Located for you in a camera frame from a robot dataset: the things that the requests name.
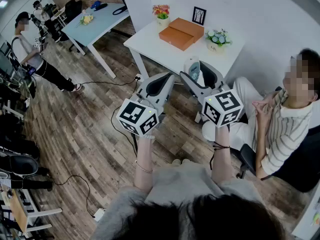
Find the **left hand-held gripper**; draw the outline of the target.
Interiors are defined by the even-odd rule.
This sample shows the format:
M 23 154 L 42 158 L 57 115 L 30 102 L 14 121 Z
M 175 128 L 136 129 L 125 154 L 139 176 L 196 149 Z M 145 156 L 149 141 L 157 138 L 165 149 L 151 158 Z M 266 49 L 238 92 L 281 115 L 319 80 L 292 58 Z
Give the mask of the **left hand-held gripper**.
M 129 99 L 125 99 L 116 119 L 122 127 L 139 137 L 150 137 L 164 119 L 164 104 L 169 99 L 175 76 L 158 73 L 144 80 Z

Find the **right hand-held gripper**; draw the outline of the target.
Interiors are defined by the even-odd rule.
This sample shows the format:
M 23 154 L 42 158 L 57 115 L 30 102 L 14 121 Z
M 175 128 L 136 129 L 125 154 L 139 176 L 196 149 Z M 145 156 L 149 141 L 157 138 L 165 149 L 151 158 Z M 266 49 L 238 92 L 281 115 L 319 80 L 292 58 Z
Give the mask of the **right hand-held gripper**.
M 200 61 L 200 71 L 204 86 L 183 71 L 179 76 L 190 93 L 202 102 L 201 115 L 218 128 L 235 122 L 244 108 L 238 93 L 224 83 L 223 75 L 210 64 Z

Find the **white handheld device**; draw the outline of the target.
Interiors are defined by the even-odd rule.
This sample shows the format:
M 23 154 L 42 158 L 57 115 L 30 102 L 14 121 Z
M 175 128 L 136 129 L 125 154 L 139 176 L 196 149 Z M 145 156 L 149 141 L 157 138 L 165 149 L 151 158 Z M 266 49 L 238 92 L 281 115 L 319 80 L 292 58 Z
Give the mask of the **white handheld device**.
M 199 83 L 201 70 L 200 60 L 197 56 L 188 58 L 183 65 L 183 71 L 189 75 L 196 83 Z

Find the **orange box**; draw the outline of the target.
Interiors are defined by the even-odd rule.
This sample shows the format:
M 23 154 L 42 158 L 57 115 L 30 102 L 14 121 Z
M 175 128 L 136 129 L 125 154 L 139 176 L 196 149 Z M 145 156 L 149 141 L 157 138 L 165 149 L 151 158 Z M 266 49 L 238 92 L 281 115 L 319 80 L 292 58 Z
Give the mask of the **orange box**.
M 205 28 L 182 18 L 176 18 L 159 33 L 159 38 L 185 51 L 204 36 Z

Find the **person's right forearm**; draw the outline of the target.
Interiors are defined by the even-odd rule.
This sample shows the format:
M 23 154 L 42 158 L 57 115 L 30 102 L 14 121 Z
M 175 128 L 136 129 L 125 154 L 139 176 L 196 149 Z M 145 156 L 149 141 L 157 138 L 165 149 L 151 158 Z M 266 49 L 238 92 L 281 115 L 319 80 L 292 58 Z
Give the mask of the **person's right forearm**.
M 230 147 L 230 134 L 227 126 L 221 126 L 215 129 L 214 142 Z M 215 151 L 212 162 L 211 179 L 217 185 L 222 185 L 236 179 L 236 174 L 231 161 L 230 148 Z

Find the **person's left forearm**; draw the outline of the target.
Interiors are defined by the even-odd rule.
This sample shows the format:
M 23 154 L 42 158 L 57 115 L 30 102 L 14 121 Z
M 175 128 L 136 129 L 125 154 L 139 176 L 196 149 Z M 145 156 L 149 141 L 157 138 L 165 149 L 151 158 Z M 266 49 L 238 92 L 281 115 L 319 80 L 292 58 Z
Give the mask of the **person's left forearm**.
M 134 174 L 134 186 L 145 193 L 153 187 L 152 140 L 154 136 L 140 137 Z

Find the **blue white flowers in pot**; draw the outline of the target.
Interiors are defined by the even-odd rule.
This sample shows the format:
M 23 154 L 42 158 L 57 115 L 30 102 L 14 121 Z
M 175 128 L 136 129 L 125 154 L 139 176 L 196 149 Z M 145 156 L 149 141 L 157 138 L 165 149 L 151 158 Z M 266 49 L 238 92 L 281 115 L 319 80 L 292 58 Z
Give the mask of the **blue white flowers in pot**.
M 225 51 L 225 48 L 231 46 L 233 43 L 228 36 L 228 31 L 225 29 L 209 30 L 205 33 L 205 39 L 207 48 L 218 54 L 222 54 Z

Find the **black wrist band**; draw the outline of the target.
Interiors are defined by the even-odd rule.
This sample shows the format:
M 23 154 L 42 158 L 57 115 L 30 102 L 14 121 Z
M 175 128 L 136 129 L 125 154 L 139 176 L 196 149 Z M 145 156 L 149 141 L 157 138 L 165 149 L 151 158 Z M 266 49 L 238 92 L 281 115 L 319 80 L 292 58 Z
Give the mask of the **black wrist band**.
M 221 145 L 221 144 L 219 144 L 219 143 L 217 143 L 215 141 L 213 142 L 212 147 L 214 149 L 214 152 L 213 152 L 213 155 L 212 155 L 212 157 L 211 157 L 211 159 L 209 161 L 210 170 L 213 169 L 212 165 L 213 165 L 213 160 L 214 160 L 214 156 L 215 156 L 215 151 L 222 150 L 222 149 L 229 149 L 230 148 L 230 146 L 223 146 L 223 145 Z

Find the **red orange flowers in pot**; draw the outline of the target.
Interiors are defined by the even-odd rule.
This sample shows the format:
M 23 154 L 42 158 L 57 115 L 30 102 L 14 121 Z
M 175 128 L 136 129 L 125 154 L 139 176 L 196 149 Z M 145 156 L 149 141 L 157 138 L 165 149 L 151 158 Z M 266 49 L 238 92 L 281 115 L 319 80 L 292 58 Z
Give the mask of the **red orange flowers in pot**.
M 154 5 L 152 13 L 156 17 L 157 24 L 160 28 L 165 29 L 170 23 L 170 6 L 167 4 Z

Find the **light blue table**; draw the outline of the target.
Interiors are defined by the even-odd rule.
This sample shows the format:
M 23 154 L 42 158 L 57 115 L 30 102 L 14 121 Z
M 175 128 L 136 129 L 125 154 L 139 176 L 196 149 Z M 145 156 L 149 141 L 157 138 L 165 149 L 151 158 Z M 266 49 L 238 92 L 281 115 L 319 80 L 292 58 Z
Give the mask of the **light blue table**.
M 62 31 L 72 41 L 82 55 L 86 53 L 80 47 L 83 45 L 89 49 L 96 60 L 106 70 L 106 72 L 114 79 L 116 75 L 95 49 L 94 43 L 98 41 L 104 34 L 110 32 L 112 28 L 130 16 L 129 12 L 124 11 L 114 15 L 113 12 L 123 7 L 122 3 L 109 3 L 106 7 L 96 11 L 91 8 L 83 10 L 72 21 L 70 21 Z M 93 20 L 88 24 L 81 24 L 83 16 L 93 16 Z

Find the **person's grey shirt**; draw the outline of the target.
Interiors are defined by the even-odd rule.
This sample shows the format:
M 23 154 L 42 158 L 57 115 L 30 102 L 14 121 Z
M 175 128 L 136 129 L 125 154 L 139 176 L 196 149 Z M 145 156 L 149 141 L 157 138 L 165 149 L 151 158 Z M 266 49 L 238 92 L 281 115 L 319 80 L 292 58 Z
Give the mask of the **person's grey shirt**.
M 148 194 L 133 186 L 119 190 L 90 240 L 111 240 L 121 230 L 125 219 L 134 213 L 133 202 L 179 205 L 209 194 L 215 197 L 234 194 L 249 201 L 263 202 L 254 184 L 245 179 L 232 178 L 216 184 L 202 164 L 187 161 L 179 166 L 167 165 L 153 172 L 153 187 Z

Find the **yellow flower bouquet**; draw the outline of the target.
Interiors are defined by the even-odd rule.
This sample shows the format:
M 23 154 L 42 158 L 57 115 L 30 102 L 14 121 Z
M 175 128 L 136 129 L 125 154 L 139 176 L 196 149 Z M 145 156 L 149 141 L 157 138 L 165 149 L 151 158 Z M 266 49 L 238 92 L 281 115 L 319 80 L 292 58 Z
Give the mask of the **yellow flower bouquet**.
M 90 24 L 90 22 L 92 22 L 94 19 L 94 16 L 92 14 L 85 14 L 81 17 L 79 23 L 81 25 L 87 26 L 88 24 Z

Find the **white power adapter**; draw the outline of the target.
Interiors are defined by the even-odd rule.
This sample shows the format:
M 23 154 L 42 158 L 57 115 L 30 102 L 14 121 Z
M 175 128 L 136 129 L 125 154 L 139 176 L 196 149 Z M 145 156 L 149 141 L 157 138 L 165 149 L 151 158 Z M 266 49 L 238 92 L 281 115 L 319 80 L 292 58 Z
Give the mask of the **white power adapter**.
M 103 217 L 103 215 L 105 214 L 106 209 L 105 208 L 99 208 L 95 214 L 93 215 L 93 218 L 96 222 L 99 222 L 100 219 Z

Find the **black grey office chair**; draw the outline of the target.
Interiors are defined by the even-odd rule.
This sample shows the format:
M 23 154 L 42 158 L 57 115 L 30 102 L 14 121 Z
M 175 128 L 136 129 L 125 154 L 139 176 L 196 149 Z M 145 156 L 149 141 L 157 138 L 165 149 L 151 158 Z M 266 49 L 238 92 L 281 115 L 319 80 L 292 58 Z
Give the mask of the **black grey office chair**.
M 35 159 L 24 155 L 0 156 L 0 171 L 9 174 L 30 176 L 38 171 L 38 163 Z

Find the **wooden side table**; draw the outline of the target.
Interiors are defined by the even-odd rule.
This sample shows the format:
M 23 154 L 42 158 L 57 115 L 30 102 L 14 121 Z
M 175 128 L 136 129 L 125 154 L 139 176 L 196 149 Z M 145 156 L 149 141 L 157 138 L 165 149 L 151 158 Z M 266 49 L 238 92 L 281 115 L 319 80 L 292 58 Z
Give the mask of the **wooden side table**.
M 24 237 L 51 228 L 50 223 L 36 226 L 36 222 L 63 211 L 61 208 L 39 210 L 27 189 L 14 190 L 5 185 L 0 186 L 0 200 L 4 202 L 4 207 L 9 209 L 9 218 L 14 219 Z

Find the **black picture frame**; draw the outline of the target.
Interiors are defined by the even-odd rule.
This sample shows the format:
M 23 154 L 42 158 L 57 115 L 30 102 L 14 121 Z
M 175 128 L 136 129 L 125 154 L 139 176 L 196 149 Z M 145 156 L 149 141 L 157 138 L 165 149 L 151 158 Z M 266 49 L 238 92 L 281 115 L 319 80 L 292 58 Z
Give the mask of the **black picture frame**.
M 203 26 L 206 18 L 206 12 L 206 9 L 195 6 L 193 9 L 192 22 Z

